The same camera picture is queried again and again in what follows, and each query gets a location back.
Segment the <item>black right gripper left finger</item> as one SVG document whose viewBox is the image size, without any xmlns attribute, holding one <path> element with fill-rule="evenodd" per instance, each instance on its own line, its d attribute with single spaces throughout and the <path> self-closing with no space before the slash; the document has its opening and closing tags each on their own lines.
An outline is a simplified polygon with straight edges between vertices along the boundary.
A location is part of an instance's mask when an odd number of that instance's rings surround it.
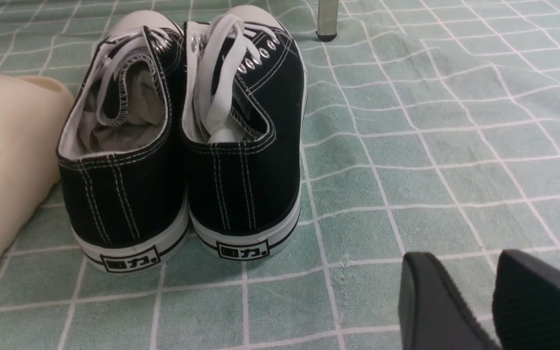
<svg viewBox="0 0 560 350">
<path fill-rule="evenodd" d="M 443 266 L 428 252 L 402 260 L 398 315 L 404 350 L 500 350 Z"/>
</svg>

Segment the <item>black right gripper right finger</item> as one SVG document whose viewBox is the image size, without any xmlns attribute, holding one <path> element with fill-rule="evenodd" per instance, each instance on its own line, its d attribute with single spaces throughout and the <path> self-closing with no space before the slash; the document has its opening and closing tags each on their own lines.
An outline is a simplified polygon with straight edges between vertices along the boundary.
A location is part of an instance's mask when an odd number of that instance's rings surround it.
<svg viewBox="0 0 560 350">
<path fill-rule="evenodd" d="M 521 250 L 502 251 L 492 317 L 505 350 L 560 350 L 560 270 Z"/>
</svg>

